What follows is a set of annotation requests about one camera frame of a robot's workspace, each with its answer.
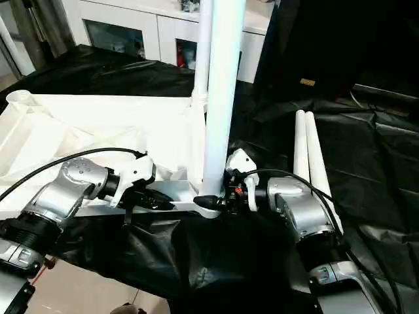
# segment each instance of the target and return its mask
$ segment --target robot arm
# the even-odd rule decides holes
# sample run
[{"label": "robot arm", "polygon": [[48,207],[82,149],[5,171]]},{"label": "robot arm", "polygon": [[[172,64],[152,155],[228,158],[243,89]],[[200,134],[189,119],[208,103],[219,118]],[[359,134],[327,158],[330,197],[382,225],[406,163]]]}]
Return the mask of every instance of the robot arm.
[{"label": "robot arm", "polygon": [[65,162],[57,178],[24,207],[18,218],[6,221],[0,238],[0,313],[21,314],[35,292],[34,278],[45,254],[56,243],[83,200],[110,200],[116,207],[135,183],[154,180],[154,165],[144,156],[119,175],[86,158]]},{"label": "robot arm", "polygon": [[229,178],[225,181],[225,196],[198,196],[194,201],[233,213],[268,208],[293,236],[308,275],[307,285],[324,314],[382,314],[360,271],[346,254],[323,204],[312,195],[311,189],[292,177],[269,178],[264,187],[259,187],[258,177],[242,176],[254,169],[256,165],[251,158],[243,150],[237,150],[227,160]]}]

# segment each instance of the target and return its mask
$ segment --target white pvc pipe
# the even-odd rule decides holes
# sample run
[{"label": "white pvc pipe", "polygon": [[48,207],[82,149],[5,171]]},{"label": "white pvc pipe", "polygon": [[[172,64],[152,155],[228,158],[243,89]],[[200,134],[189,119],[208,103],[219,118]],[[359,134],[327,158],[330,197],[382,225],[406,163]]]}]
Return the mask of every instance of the white pvc pipe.
[{"label": "white pvc pipe", "polygon": [[[312,181],[311,183],[315,188],[331,196],[326,167],[323,161],[323,154],[321,153],[316,121],[314,120],[314,115],[311,112],[306,113],[305,117],[307,130],[308,162],[310,164],[310,178]],[[333,206],[333,203],[330,201],[327,201],[327,203],[333,212],[333,216],[336,218],[336,222],[340,231],[343,233],[342,222],[340,221],[339,216],[336,214],[335,206]]]},{"label": "white pvc pipe", "polygon": [[305,113],[298,110],[295,113],[294,174],[310,182],[306,135]]},{"label": "white pvc pipe", "polygon": [[18,67],[19,72],[21,72],[22,75],[29,75],[30,73],[34,72],[35,68],[33,67],[33,64],[29,62],[25,62],[23,60],[1,16],[0,16],[0,36],[5,42],[5,45],[7,49],[9,50],[9,53],[11,54],[13,61]]},{"label": "white pvc pipe", "polygon": [[220,194],[227,157],[228,137],[246,0],[215,0],[209,64],[209,97],[201,194]]},{"label": "white pvc pipe", "polygon": [[213,0],[201,0],[199,18],[199,38],[196,47],[196,68],[194,94],[208,94],[208,74],[210,69],[211,32]]}]

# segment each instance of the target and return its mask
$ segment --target white cabinet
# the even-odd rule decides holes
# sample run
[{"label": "white cabinet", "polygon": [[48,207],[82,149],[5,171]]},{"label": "white cabinet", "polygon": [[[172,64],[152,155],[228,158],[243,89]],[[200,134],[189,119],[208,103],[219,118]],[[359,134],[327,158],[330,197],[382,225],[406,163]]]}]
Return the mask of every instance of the white cabinet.
[{"label": "white cabinet", "polygon": [[[161,61],[177,65],[177,46],[181,41],[198,41],[199,23],[158,16]],[[238,79],[252,83],[261,57],[264,36],[244,31]]]},{"label": "white cabinet", "polygon": [[[174,65],[179,61],[178,47],[187,47],[186,61],[190,50],[196,49],[199,14],[181,12],[177,0],[61,1],[76,44],[141,54]],[[239,80],[255,78],[273,5],[247,0]]]},{"label": "white cabinet", "polygon": [[[122,51],[126,50],[125,44],[128,41],[134,44],[142,39],[145,57],[149,60],[160,60],[155,14],[89,1],[62,0],[62,3],[76,44],[94,45],[100,48],[108,46],[111,50]],[[124,36],[123,30],[118,27],[126,28],[128,35]]]},{"label": "white cabinet", "polygon": [[199,23],[177,18],[158,16],[161,61],[177,65],[177,44],[182,41],[198,41]]}]

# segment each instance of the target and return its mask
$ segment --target black plastic sheet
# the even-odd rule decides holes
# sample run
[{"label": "black plastic sheet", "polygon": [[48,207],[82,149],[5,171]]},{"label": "black plastic sheet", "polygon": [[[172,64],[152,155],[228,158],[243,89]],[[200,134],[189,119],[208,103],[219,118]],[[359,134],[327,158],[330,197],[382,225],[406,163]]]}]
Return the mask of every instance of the black plastic sheet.
[{"label": "black plastic sheet", "polygon": [[[18,89],[188,97],[192,87],[187,69],[79,46],[5,90],[0,108]],[[406,313],[419,313],[419,126],[322,100],[255,101],[251,85],[239,83],[231,149],[244,148],[258,167],[292,169],[298,109],[315,112],[333,197],[399,283]],[[343,224],[356,255],[382,279],[353,228]],[[282,227],[260,215],[144,214],[134,215],[131,226],[117,216],[75,218],[54,249],[76,266],[169,299],[173,313],[309,313],[310,300],[288,289],[284,260],[292,252]]]}]

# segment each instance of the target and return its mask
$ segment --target tiled floor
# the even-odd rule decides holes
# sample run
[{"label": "tiled floor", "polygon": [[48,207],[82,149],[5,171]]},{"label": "tiled floor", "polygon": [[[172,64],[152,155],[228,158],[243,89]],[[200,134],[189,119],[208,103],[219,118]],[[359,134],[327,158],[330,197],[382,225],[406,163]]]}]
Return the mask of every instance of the tiled floor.
[{"label": "tiled floor", "polygon": [[169,314],[167,302],[136,288],[58,261],[35,283],[27,314],[109,314],[126,302],[147,314]]}]

